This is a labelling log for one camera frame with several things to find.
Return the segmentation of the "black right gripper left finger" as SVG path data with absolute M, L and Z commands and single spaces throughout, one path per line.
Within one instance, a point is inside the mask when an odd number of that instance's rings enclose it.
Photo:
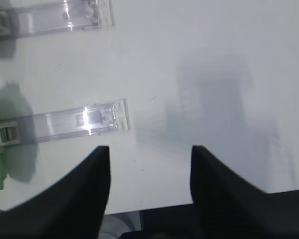
M 110 150 L 99 146 L 50 188 L 1 213 L 0 239 L 96 239 L 110 186 Z

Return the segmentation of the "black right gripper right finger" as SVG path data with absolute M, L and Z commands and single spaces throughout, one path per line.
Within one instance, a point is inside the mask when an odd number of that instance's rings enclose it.
M 299 190 L 267 194 L 204 146 L 193 146 L 190 191 L 205 239 L 299 239 Z

